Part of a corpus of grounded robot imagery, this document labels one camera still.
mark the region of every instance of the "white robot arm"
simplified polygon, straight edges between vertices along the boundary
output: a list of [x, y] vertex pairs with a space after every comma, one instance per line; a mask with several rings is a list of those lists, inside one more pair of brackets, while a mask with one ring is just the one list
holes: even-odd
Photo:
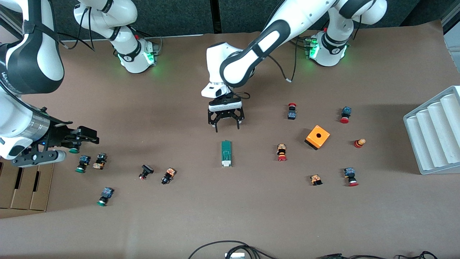
[[353, 20], [364, 24], [378, 22], [386, 12], [386, 0], [284, 0], [270, 17], [262, 33], [244, 50], [226, 42], [207, 49], [209, 84], [201, 95], [214, 98], [209, 103], [208, 122], [217, 131], [221, 118], [233, 117], [239, 125], [244, 119], [241, 98], [233, 88], [243, 86], [255, 67], [277, 47], [300, 35], [329, 11], [330, 24], [326, 33], [313, 36], [316, 46], [310, 58], [323, 66], [339, 62], [353, 31]]
[[107, 38], [118, 52], [121, 65], [131, 73], [144, 72], [156, 64], [158, 46], [136, 39], [126, 26], [136, 21], [138, 12], [131, 0], [79, 0], [74, 17], [85, 29]]
[[78, 152], [82, 141], [98, 144], [95, 130], [69, 129], [66, 125], [71, 122], [21, 100], [23, 94], [55, 91], [64, 77], [51, 2], [0, 0], [0, 4], [23, 13], [24, 36], [20, 42], [0, 45], [0, 156], [28, 167], [64, 160], [64, 151], [48, 151], [54, 146]]

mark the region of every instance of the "red base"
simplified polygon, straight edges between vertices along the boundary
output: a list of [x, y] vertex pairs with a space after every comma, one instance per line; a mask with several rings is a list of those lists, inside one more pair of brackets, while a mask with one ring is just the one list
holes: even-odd
[[358, 144], [358, 141], [355, 141], [354, 144], [355, 144], [355, 147], [356, 147], [356, 148], [362, 148], [362, 146], [360, 146], [360, 145]]

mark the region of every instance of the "brown box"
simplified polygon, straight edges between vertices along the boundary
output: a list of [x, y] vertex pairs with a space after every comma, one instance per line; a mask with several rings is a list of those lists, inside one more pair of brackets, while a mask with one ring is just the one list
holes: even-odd
[[54, 164], [19, 168], [0, 159], [0, 218], [46, 211]]

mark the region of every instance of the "white ribbed tray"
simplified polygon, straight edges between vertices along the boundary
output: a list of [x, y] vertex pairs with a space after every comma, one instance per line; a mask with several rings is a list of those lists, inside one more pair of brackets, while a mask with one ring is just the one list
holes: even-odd
[[404, 116], [420, 173], [460, 173], [460, 86], [451, 86]]

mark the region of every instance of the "orange cube with holes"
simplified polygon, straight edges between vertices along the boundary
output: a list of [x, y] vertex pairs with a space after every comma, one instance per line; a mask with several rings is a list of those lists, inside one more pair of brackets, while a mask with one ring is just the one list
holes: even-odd
[[316, 125], [315, 128], [305, 138], [305, 143], [310, 145], [313, 149], [318, 150], [324, 145], [324, 142], [329, 138], [331, 134], [325, 131], [320, 126]]

